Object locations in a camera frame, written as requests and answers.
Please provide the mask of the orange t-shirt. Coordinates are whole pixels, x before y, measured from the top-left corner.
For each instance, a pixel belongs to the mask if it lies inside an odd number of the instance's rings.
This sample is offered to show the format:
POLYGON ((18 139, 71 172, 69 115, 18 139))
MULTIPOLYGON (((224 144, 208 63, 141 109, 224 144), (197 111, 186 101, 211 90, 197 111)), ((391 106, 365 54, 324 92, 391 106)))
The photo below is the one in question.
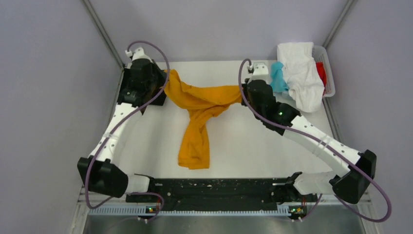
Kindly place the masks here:
POLYGON ((210 145, 207 122, 218 117, 232 104, 242 102, 239 87, 196 87, 181 81, 178 72, 171 70, 164 92, 175 105, 187 110, 189 115, 178 153, 178 165, 190 170, 208 169, 210 145))

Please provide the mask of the red t-shirt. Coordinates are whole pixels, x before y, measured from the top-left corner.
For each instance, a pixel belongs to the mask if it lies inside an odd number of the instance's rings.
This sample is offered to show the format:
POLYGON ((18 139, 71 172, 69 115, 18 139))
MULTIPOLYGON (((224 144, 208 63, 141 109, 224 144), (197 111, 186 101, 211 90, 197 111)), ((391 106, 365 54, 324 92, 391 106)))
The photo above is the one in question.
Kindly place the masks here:
POLYGON ((325 95, 326 94, 326 85, 327 85, 327 74, 326 74, 323 62, 316 62, 316 69, 317 69, 318 75, 320 77, 320 80, 323 83, 323 86, 324 86, 323 95, 325 95))

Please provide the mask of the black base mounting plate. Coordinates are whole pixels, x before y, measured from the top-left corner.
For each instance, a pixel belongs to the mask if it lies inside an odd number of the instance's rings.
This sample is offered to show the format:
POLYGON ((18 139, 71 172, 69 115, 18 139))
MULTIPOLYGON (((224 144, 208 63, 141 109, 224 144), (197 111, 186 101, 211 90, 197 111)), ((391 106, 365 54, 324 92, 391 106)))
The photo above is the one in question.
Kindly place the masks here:
POLYGON ((127 195, 128 203, 164 201, 162 211, 274 211, 285 203, 315 202, 286 178, 150 179, 149 195, 127 195))

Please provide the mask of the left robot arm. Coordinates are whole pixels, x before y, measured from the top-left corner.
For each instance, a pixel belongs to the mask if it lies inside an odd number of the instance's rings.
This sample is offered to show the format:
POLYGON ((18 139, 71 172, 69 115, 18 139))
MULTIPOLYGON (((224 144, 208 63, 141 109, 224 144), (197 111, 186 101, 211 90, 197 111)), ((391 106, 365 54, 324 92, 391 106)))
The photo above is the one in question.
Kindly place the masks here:
POLYGON ((142 47, 127 50, 131 59, 125 67, 114 113, 98 145, 89 157, 77 163, 79 174, 88 191, 120 198, 137 192, 144 201, 156 196, 156 188, 147 176, 126 173, 120 169, 124 147, 137 121, 149 103, 163 105, 162 90, 167 78, 142 47))

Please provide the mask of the turquoise t-shirt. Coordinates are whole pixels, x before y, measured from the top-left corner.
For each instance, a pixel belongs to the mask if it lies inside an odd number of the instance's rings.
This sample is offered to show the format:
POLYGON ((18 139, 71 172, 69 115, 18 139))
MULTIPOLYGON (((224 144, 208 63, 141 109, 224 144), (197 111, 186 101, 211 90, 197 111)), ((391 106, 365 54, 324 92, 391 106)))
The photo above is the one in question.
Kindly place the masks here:
POLYGON ((284 65, 280 61, 271 64, 270 76, 272 81, 270 86, 275 93, 287 92, 289 90, 289 87, 283 78, 283 67, 284 65))

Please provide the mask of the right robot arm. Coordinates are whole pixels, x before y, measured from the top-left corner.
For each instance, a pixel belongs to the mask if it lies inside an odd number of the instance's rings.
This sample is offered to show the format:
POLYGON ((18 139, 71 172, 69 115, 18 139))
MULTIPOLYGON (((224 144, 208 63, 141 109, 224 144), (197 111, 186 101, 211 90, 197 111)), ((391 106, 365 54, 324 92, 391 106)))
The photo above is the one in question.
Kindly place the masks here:
POLYGON ((296 142, 326 163, 331 171, 294 173, 286 186, 292 201, 309 194, 332 194, 350 204, 357 204, 375 177, 377 156, 370 150, 350 148, 314 126, 295 107, 276 100, 267 84, 269 70, 265 63, 249 63, 250 78, 239 82, 242 105, 247 106, 267 129, 296 142))

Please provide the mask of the white t-shirt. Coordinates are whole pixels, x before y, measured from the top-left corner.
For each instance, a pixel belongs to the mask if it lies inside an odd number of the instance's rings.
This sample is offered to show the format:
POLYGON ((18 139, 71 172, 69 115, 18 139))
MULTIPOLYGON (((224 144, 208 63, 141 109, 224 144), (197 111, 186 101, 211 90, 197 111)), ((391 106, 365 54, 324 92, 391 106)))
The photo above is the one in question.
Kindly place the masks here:
POLYGON ((324 84, 312 56, 313 42, 287 42, 277 45, 277 59, 283 64, 288 95, 302 112, 317 111, 322 103, 324 84))

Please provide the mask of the white laundry basket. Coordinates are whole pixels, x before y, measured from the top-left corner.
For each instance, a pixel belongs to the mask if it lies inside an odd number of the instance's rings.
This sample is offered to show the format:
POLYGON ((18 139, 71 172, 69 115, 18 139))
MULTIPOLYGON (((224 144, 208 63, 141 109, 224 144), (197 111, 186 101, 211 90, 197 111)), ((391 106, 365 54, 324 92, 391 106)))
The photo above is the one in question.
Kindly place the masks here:
POLYGON ((336 89, 327 50, 320 45, 314 45, 312 50, 312 56, 316 63, 323 63, 323 69, 326 77, 323 98, 331 98, 335 95, 336 89))

